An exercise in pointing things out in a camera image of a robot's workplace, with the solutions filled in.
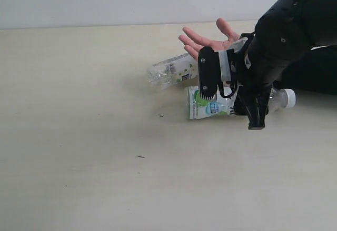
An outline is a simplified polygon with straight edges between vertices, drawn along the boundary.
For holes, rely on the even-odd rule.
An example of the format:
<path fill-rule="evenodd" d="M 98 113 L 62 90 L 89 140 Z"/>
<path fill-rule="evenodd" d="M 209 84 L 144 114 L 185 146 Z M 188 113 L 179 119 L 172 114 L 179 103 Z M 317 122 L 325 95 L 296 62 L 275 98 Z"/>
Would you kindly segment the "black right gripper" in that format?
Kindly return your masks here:
<path fill-rule="evenodd" d="M 271 85 L 262 89 L 247 91 L 244 86 L 231 85 L 231 91 L 236 94 L 231 114 L 247 116 L 249 130 L 261 130 L 265 128 L 265 117 L 269 112 Z"/>

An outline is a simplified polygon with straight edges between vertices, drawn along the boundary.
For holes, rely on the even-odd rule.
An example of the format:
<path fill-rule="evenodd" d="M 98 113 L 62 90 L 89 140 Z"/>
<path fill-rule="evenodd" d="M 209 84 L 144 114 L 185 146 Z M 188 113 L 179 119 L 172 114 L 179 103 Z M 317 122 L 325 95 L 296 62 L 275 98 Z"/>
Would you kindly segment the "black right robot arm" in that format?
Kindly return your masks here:
<path fill-rule="evenodd" d="M 273 82 L 314 47 L 336 45 L 336 0 L 277 0 L 230 60 L 250 130 L 265 127 Z"/>

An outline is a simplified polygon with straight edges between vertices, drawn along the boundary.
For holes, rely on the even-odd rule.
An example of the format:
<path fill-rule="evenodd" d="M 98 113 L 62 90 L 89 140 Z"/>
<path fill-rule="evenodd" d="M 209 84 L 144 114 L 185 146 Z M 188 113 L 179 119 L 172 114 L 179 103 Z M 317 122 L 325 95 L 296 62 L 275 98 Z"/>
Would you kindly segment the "person's bare hand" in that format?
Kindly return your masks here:
<path fill-rule="evenodd" d="M 186 52 L 196 61 L 198 61 L 199 51 L 203 47 L 211 47 L 214 51 L 223 51 L 227 50 L 234 42 L 239 40 L 240 34 L 236 33 L 225 19 L 218 18 L 216 20 L 216 26 L 219 31 L 227 37 L 227 40 L 211 40 L 201 36 L 187 26 L 182 28 L 184 34 L 180 35 L 178 39 L 184 45 Z"/>

